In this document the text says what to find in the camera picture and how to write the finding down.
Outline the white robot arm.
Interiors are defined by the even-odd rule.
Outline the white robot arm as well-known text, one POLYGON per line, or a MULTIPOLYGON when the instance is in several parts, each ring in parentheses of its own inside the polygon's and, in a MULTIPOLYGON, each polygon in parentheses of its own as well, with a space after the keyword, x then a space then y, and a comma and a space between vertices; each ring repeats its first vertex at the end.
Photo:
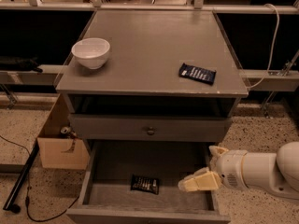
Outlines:
POLYGON ((216 169, 201 168, 178 182, 185 192, 228 189, 263 190, 290 203, 299 202, 299 148, 297 142, 282 146, 276 153, 257 153, 209 148, 216 169))

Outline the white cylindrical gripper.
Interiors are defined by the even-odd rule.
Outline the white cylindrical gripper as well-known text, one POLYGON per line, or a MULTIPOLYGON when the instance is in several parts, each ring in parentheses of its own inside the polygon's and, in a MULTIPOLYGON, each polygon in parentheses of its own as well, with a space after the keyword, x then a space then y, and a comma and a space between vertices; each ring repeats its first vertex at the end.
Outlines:
POLYGON ((247 189, 242 166, 246 150, 229 150, 225 147, 210 146, 211 163, 216 164, 216 172, 208 167, 187 175, 178 182, 178 188, 185 192, 216 190, 223 185, 228 189, 247 189))

